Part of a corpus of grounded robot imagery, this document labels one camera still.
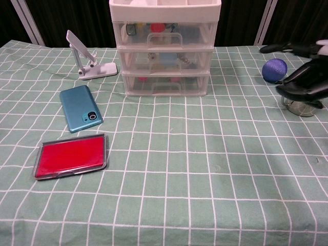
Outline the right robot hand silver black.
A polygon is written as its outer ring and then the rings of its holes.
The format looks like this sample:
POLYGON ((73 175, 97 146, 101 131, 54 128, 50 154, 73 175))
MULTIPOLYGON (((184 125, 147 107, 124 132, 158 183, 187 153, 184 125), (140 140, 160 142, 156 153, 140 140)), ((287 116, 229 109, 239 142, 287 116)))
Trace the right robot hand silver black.
POLYGON ((260 53, 292 53, 308 58, 290 76, 286 63, 281 59, 272 59, 262 67, 262 77, 266 82, 276 85, 276 91, 283 98, 298 101, 317 109, 322 109, 321 99, 327 98, 327 40, 318 40, 315 44, 301 45, 287 42, 267 45, 259 49, 260 53))

